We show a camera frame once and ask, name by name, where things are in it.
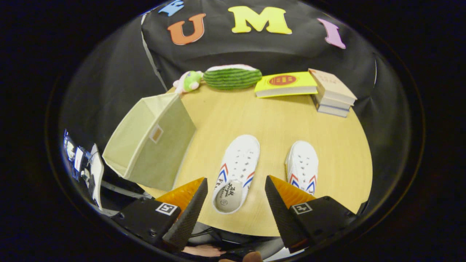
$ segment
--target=white sneaker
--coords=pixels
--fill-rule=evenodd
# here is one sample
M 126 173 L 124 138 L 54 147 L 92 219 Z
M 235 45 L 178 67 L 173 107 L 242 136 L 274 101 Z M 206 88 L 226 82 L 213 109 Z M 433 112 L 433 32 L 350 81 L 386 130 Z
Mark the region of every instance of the white sneaker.
M 259 142 L 251 135 L 241 135 L 228 146 L 213 190 L 215 210 L 231 214 L 243 205 L 254 177 L 259 152 Z
M 318 166 L 319 159 L 311 144 L 306 141 L 296 141 L 285 160 L 288 183 L 314 195 Z

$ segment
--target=foam letter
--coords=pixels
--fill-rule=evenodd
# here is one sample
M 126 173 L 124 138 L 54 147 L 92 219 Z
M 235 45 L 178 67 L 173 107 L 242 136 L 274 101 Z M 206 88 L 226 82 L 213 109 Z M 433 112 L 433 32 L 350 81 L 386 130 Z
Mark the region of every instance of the foam letter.
M 168 14 L 168 16 L 172 16 L 174 13 L 178 12 L 183 7 L 185 7 L 183 5 L 183 1 L 175 0 L 170 4 L 166 5 L 164 8 L 162 8 L 158 13 L 165 12 Z
M 206 14 L 197 14 L 188 19 L 194 25 L 194 33 L 189 36 L 185 36 L 183 34 L 184 21 L 180 21 L 169 26 L 167 30 L 170 31 L 173 43 L 182 46 L 199 40 L 199 38 L 204 34 L 204 21 L 202 19 L 205 16 Z
M 246 25 L 246 21 L 257 31 L 262 31 L 265 24 L 270 33 L 291 34 L 291 29 L 288 28 L 285 21 L 286 11 L 276 7 L 266 7 L 261 14 L 257 14 L 249 7 L 239 6 L 230 7 L 228 11 L 234 15 L 235 27 L 232 28 L 233 33 L 249 33 L 251 28 Z
M 343 44 L 342 39 L 340 38 L 340 35 L 338 33 L 338 26 L 320 18 L 317 18 L 317 20 L 323 24 L 325 30 L 327 31 L 327 37 L 325 38 L 325 41 L 331 45 L 337 46 L 341 49 L 345 49 L 346 46 L 345 44 Z

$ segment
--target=plush toy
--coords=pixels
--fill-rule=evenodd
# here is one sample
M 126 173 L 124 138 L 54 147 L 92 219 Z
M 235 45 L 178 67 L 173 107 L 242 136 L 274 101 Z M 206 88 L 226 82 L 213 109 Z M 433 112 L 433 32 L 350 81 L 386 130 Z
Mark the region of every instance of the plush toy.
M 222 90 L 248 88 L 261 78 L 259 69 L 243 64 L 214 66 L 207 69 L 203 76 L 210 87 Z
M 201 82 L 202 75 L 201 71 L 187 71 L 180 79 L 173 82 L 173 86 L 176 88 L 175 93 L 182 94 L 197 89 Z

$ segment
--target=round wooden table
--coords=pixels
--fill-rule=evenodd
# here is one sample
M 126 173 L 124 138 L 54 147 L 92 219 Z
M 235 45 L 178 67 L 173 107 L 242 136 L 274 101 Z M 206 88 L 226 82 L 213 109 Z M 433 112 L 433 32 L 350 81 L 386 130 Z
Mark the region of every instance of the round wooden table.
M 364 130 L 352 109 L 346 118 L 318 113 L 309 95 L 257 98 L 254 88 L 215 90 L 204 83 L 181 98 L 197 127 L 174 188 L 206 177 L 209 193 L 198 221 L 234 233 L 280 236 L 265 194 L 265 179 L 286 179 L 285 157 L 296 140 L 311 143 L 319 158 L 314 196 L 331 196 L 356 213 L 367 201 L 372 161 Z M 233 214 L 212 206 L 212 192 L 228 145 L 250 134 L 260 157 L 244 205 Z M 157 198 L 165 191 L 141 186 Z

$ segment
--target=yellow letter m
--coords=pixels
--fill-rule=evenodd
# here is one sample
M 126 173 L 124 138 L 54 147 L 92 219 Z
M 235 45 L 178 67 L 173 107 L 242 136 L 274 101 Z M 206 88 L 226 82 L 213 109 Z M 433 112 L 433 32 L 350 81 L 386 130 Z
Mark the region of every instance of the yellow letter m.
M 265 24 L 270 33 L 291 34 L 291 29 L 288 28 L 285 21 L 286 11 L 276 7 L 266 7 L 261 14 L 257 14 L 249 7 L 230 7 L 228 11 L 234 15 L 235 27 L 232 28 L 233 33 L 249 33 L 251 28 L 247 26 L 246 21 L 257 31 L 262 31 Z

